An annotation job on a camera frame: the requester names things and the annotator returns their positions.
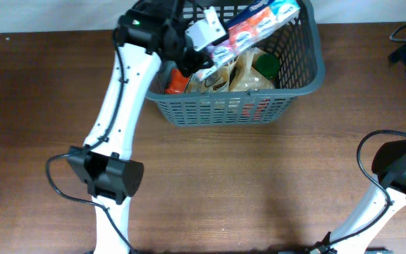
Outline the small brown snack bag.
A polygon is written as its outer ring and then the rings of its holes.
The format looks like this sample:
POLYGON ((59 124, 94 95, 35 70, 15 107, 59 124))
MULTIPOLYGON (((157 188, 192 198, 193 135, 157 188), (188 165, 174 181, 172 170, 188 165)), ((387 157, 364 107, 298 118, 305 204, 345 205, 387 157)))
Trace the small brown snack bag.
POLYGON ((233 66, 224 66, 212 73, 205 80, 199 80, 196 74, 190 76, 185 93, 227 92, 233 66))

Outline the beige paper bag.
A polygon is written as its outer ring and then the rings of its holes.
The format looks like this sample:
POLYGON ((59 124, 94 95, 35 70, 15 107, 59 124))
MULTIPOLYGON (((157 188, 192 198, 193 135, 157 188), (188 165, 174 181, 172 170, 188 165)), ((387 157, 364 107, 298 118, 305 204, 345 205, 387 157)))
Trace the beige paper bag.
POLYGON ((235 64, 235 76, 228 90, 230 92, 244 92, 248 90, 274 89, 272 82, 254 68, 258 58, 266 52, 255 47, 239 55, 235 64))

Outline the multicolour tissue pack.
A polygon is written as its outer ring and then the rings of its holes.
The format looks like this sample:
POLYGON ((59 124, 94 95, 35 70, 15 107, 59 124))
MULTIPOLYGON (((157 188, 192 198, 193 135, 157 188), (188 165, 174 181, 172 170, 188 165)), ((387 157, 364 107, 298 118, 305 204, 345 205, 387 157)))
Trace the multicolour tissue pack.
POLYGON ((228 64, 257 42, 267 38, 291 19, 298 17, 300 5, 296 0, 258 0, 226 23, 228 38, 220 44, 203 49, 214 65, 195 74, 204 80, 228 64))

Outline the green lid jar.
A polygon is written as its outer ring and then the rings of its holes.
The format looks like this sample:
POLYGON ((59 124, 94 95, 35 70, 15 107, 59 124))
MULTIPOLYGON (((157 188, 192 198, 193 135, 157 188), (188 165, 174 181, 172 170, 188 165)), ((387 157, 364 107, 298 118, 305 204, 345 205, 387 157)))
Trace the green lid jar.
POLYGON ((280 67, 280 62, 274 54, 262 54, 254 65, 254 68, 268 80, 276 78, 280 67))

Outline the red orange pasta packet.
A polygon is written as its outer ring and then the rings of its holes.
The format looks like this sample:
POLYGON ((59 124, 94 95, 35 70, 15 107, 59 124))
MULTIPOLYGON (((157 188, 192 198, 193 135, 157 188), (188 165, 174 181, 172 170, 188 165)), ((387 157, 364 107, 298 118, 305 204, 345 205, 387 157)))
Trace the red orange pasta packet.
MULTIPOLYGON (((234 79, 235 67, 230 77, 230 81, 234 79)), ((184 77, 181 72, 174 68, 171 71, 171 80, 165 93, 168 95, 184 94, 187 82, 190 78, 184 77)), ((220 92, 205 92, 199 94, 214 94, 220 92)), ((211 101, 202 97, 194 98, 185 102, 171 103, 171 112, 174 113, 179 122, 188 119, 190 122, 202 121, 208 122, 210 115, 214 115, 214 121, 220 122, 223 113, 234 115, 235 111, 240 106, 239 98, 217 99, 211 101)))

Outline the grey plastic shopping basket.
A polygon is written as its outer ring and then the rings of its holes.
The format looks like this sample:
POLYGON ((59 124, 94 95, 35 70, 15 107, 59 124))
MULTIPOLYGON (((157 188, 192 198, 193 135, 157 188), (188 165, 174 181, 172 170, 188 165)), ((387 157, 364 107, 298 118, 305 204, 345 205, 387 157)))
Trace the grey plastic shopping basket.
POLYGON ((177 126, 214 126, 275 121, 299 96, 319 89, 325 78, 319 31, 309 0, 299 2, 300 13, 257 47, 279 60, 273 88, 244 92, 193 92, 167 95, 171 65, 165 64, 146 98, 177 126))

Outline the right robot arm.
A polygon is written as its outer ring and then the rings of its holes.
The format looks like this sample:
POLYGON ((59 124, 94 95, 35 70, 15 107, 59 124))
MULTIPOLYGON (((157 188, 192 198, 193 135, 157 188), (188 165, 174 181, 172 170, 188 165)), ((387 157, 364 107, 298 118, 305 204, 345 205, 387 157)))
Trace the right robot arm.
POLYGON ((360 141, 360 157, 366 140, 375 135, 394 135, 396 140, 384 143, 377 151, 366 174, 371 185, 350 216, 310 253, 365 253, 371 241, 391 217, 406 206, 406 133, 402 131, 373 131, 360 141))

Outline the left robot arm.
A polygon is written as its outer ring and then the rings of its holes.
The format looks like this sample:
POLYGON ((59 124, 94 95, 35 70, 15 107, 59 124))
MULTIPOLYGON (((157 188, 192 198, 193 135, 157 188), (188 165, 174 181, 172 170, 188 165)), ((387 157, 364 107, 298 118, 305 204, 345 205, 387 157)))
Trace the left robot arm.
POLYGON ((189 76, 212 67, 205 47, 227 38, 214 7, 193 23, 183 18, 184 1, 139 1, 119 19, 112 33, 114 63, 104 101, 80 147, 63 155, 86 185, 96 212, 94 253, 136 253, 128 240, 129 206, 144 173, 131 159, 135 127, 149 87, 163 61, 189 76))

